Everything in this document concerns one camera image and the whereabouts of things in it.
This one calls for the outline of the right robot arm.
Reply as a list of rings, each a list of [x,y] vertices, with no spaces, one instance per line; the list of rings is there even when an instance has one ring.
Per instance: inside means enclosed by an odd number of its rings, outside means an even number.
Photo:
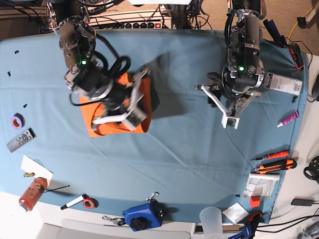
[[[68,69],[64,81],[79,97],[89,136],[146,133],[152,119],[149,69],[129,74],[130,58],[89,24],[87,3],[49,0],[47,6]]]

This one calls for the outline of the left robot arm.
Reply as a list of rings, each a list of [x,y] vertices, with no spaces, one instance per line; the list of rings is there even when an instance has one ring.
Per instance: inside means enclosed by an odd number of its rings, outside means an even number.
[[[264,80],[265,70],[260,59],[263,32],[259,25],[267,14],[262,0],[228,1],[224,27],[226,61],[221,74],[207,74],[208,84],[197,85],[208,102],[222,112],[223,127],[237,128],[239,115],[256,98]]]

